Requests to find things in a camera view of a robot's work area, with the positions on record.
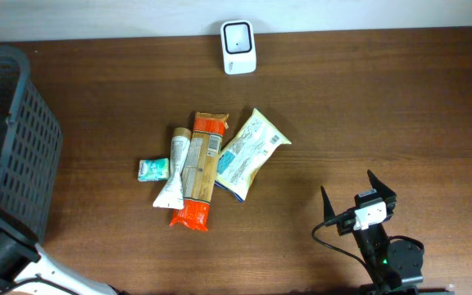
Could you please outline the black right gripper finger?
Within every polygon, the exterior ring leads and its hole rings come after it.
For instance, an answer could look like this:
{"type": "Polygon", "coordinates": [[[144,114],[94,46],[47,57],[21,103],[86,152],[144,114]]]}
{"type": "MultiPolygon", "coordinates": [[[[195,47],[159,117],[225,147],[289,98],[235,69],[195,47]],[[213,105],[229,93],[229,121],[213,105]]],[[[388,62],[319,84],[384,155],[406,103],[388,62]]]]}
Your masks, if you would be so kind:
{"type": "Polygon", "coordinates": [[[367,175],[373,189],[381,196],[384,201],[395,201],[396,193],[392,191],[386,184],[381,182],[371,170],[367,170],[367,175]]]}
{"type": "Polygon", "coordinates": [[[334,209],[329,200],[329,196],[323,186],[320,187],[323,198],[323,221],[325,225],[333,225],[335,220],[334,209]]]}

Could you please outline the yellow white snack bag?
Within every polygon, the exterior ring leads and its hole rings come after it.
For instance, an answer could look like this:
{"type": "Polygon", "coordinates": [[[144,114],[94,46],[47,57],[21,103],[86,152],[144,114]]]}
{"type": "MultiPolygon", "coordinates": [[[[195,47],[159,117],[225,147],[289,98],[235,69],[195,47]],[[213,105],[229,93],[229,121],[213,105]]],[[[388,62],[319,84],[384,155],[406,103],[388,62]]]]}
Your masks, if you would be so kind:
{"type": "Polygon", "coordinates": [[[215,186],[244,202],[259,169],[281,145],[291,145],[261,112],[253,109],[235,137],[221,151],[215,186]]]}

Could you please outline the red spaghetti packet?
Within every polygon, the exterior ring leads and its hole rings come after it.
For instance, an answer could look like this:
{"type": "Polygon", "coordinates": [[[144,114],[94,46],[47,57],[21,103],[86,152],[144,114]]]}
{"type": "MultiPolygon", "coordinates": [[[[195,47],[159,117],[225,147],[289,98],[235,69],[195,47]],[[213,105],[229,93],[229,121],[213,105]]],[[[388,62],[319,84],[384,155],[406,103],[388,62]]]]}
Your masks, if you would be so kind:
{"type": "Polygon", "coordinates": [[[196,112],[188,155],[181,174],[184,208],[175,210],[170,226],[182,224],[206,232],[220,149],[228,114],[196,112]]]}

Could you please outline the white tube with beige cap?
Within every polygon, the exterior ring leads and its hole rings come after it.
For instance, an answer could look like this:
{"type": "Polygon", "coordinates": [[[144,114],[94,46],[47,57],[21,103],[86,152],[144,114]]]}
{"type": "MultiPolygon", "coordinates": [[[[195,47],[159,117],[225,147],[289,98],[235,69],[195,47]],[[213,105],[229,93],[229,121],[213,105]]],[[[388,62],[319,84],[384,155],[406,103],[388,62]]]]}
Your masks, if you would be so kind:
{"type": "Polygon", "coordinates": [[[157,208],[184,208],[184,191],[181,173],[186,162],[192,133],[184,127],[175,128],[170,147],[170,174],[163,189],[157,195],[153,206],[157,208]]]}

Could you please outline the small teal tissue pack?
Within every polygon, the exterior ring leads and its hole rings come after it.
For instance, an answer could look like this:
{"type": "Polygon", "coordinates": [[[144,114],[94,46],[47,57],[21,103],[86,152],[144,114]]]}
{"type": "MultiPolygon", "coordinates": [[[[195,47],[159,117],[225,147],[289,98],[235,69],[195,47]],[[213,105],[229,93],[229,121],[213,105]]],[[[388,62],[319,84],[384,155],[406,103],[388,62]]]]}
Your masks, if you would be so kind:
{"type": "Polygon", "coordinates": [[[139,182],[155,182],[168,180],[170,176],[168,158],[156,160],[140,160],[138,166],[139,182]]]}

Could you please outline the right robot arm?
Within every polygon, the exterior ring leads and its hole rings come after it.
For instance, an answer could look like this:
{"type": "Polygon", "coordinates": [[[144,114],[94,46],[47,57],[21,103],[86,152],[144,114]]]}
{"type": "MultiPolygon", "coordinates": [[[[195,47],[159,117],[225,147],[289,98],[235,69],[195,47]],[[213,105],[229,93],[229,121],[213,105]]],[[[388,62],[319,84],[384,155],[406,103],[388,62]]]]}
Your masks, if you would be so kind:
{"type": "Polygon", "coordinates": [[[312,231],[313,239],[327,248],[340,252],[364,267],[372,280],[360,286],[361,294],[418,294],[418,284],[424,281],[424,244],[407,236],[387,235],[383,223],[390,220],[397,203],[397,194],[381,182],[371,170],[367,171],[371,190],[358,193],[355,206],[335,214],[329,197],[321,190],[323,222],[312,231]],[[336,226],[338,234],[352,234],[360,250],[356,256],[332,246],[315,236],[322,227],[336,226]]]}

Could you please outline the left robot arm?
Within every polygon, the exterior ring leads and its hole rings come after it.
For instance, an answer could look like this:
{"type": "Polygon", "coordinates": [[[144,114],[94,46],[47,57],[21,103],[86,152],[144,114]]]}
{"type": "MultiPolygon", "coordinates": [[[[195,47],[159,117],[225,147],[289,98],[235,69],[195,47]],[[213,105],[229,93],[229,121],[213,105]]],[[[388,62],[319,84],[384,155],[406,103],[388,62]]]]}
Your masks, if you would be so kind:
{"type": "Polygon", "coordinates": [[[50,257],[26,225],[0,209],[0,293],[118,295],[50,257]]]}

